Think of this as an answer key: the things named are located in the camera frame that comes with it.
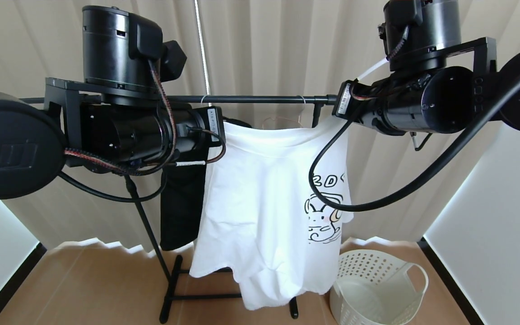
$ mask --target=curtain fold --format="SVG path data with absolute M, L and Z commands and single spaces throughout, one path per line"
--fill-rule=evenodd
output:
M 165 40 L 176 39 L 188 56 L 170 95 L 204 95 L 204 68 L 191 0 L 0 0 L 0 91 L 41 97 L 44 78 L 83 80 L 81 7 L 117 6 L 157 22 Z M 341 83 L 384 56 L 377 26 L 382 0 L 198 0 L 212 95 L 337 94 Z M 520 52 L 520 0 L 460 0 L 463 41 L 497 39 L 498 66 Z M 472 68 L 472 54 L 449 65 Z M 367 76 L 388 76 L 388 65 Z M 222 104 L 227 117 L 256 128 L 310 127 L 312 105 Z M 325 107 L 321 119 L 330 115 Z M 433 180 L 390 206 L 355 215 L 345 236 L 416 241 L 460 187 L 497 132 L 489 123 Z M 420 152 L 409 136 L 392 137 L 349 128 L 348 176 L 354 203 L 384 197 L 421 173 L 457 135 L 434 135 Z M 72 177 L 110 194 L 128 196 L 124 180 L 66 168 Z M 140 195 L 159 175 L 135 177 Z M 83 193 L 61 179 L 5 204 L 48 248 L 98 237 L 126 247 L 151 247 L 133 205 Z M 159 200 L 144 204 L 159 237 Z

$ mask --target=laundry basket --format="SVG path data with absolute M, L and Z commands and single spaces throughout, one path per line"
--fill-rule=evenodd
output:
M 418 267 L 425 287 L 417 292 L 407 271 Z M 404 325 L 417 314 L 429 286 L 425 270 L 383 253 L 359 249 L 340 256 L 330 309 L 339 325 Z

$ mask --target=baseboard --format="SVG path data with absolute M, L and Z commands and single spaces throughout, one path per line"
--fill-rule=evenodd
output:
M 473 308 L 473 305 L 471 305 L 467 297 L 456 284 L 455 280 L 452 278 L 442 261 L 439 259 L 435 251 L 433 251 L 431 245 L 429 245 L 429 243 L 426 241 L 424 237 L 421 239 L 421 241 L 418 242 L 418 245 L 419 247 L 421 247 L 423 253 L 425 253 L 425 256 L 427 257 L 428 261 L 431 262 L 433 268 L 435 268 L 435 271 L 437 271 L 437 273 L 439 274 L 442 282 L 444 282 L 446 288 L 448 289 L 452 297 L 455 299 L 456 304 L 459 305 L 460 310 L 463 312 L 464 316 L 469 321 L 469 324 L 485 325 L 481 317 L 478 316 L 477 311 L 475 311 L 475 309 Z
M 47 249 L 41 243 L 29 253 L 29 256 L 21 263 L 17 271 L 12 275 L 5 286 L 0 290 L 0 313 L 4 310 L 9 300 L 13 297 L 17 289 L 21 286 L 25 278 L 31 273 L 31 270 L 37 265 L 37 262 L 43 257 Z

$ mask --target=brown tile floor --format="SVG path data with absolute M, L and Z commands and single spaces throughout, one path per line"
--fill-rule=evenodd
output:
M 411 325 L 467 325 L 468 322 L 416 243 L 368 243 L 367 249 L 386 251 L 420 264 L 429 274 L 429 290 Z M 349 244 L 344 250 L 362 248 Z M 174 255 L 166 261 L 173 264 Z M 155 257 L 139 251 L 102 245 L 63 247 L 48 251 L 0 314 L 0 325 L 159 324 L 166 281 Z M 231 274 L 201 279 L 183 275 L 179 294 L 238 291 Z M 170 325 L 335 325 L 328 295 L 307 293 L 298 299 L 300 317 L 291 319 L 288 307 L 247 311 L 239 299 L 174 302 Z

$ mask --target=basket handle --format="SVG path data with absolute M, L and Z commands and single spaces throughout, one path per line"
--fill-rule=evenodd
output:
M 422 294 L 424 295 L 425 292 L 427 292 L 427 288 L 429 287 L 429 276 L 427 275 L 427 272 L 425 271 L 425 269 L 423 269 L 420 265 L 416 264 L 416 263 L 406 263 L 404 264 L 404 266 L 400 269 L 400 272 L 402 272 L 402 274 L 404 276 L 406 276 L 407 278 L 409 278 L 409 275 L 407 274 L 407 272 L 409 271 L 409 269 L 411 269 L 412 267 L 417 267 L 421 270 L 421 272 L 423 273 L 423 275 L 425 276 L 425 288 L 423 288 L 422 290 Z

